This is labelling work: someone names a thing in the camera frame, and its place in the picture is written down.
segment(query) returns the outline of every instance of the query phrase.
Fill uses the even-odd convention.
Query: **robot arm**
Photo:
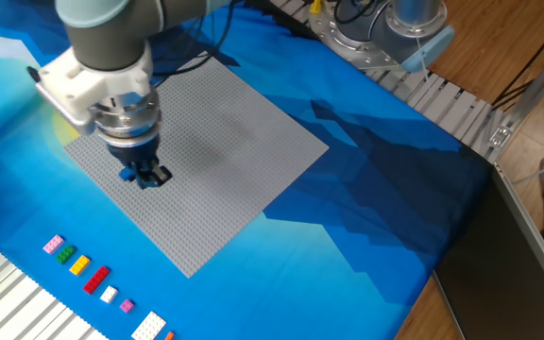
[[[156,155],[161,111],[146,38],[229,2],[56,0],[72,47],[39,71],[37,89],[79,133],[96,131],[122,178],[161,186],[171,173]]]

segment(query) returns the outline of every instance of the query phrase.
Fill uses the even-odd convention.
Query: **blue fabric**
[[[227,13],[214,14],[217,37]],[[211,45],[211,24],[197,49]],[[155,57],[178,34],[154,37]],[[68,47],[45,0],[0,0],[0,37],[22,41],[41,65]],[[0,251],[111,339],[128,338],[150,311],[167,321],[160,339],[393,338],[477,203],[489,164],[256,9],[235,10],[218,58],[330,149],[193,277],[64,153],[59,116],[26,75],[6,74],[24,65],[1,58],[1,105],[22,106],[0,127]],[[12,84],[33,95],[20,100]],[[73,261],[42,251],[55,234],[77,247],[73,260],[92,259],[80,277],[68,272]],[[111,274],[88,296],[81,287],[100,265]],[[119,289],[112,305],[98,299],[107,285]],[[125,298],[136,303],[130,314],[118,308]]]

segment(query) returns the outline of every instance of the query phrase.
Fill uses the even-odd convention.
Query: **gray lego baseplate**
[[[66,152],[191,277],[328,147],[216,59],[159,88],[161,188],[122,181],[95,135]]]

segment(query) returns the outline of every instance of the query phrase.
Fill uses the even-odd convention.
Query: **metal base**
[[[320,13],[310,14],[309,18],[310,27],[320,41],[359,70],[389,71],[400,68],[374,43],[354,41],[341,33],[333,20],[332,7],[326,7],[326,4],[323,2]]]

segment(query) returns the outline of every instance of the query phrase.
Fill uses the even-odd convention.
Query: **white lego brick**
[[[102,297],[100,299],[106,303],[111,303],[114,297],[117,296],[118,291],[111,286],[109,286],[104,293],[102,293]]]
[[[154,312],[150,312],[131,337],[134,340],[154,340],[165,324],[165,320]]]

